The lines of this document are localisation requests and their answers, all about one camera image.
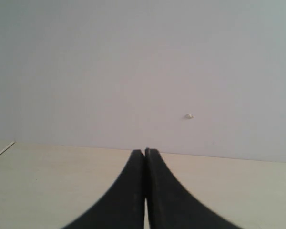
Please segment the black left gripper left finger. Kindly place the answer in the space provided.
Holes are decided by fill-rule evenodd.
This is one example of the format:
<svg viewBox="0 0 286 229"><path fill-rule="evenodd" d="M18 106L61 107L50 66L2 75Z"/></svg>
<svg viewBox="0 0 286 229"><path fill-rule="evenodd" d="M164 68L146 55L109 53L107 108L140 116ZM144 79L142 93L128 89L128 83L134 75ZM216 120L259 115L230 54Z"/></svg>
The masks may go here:
<svg viewBox="0 0 286 229"><path fill-rule="evenodd" d="M105 194L66 229L142 229L145 216L144 155L131 152Z"/></svg>

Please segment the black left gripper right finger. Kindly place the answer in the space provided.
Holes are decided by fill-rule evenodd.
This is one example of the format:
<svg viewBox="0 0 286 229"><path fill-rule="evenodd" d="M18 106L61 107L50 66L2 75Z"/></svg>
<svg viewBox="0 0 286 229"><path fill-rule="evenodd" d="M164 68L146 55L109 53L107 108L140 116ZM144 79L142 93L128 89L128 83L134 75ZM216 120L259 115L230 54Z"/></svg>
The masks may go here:
<svg viewBox="0 0 286 229"><path fill-rule="evenodd" d="M145 149L148 219L151 229L237 229L191 195L157 149Z"/></svg>

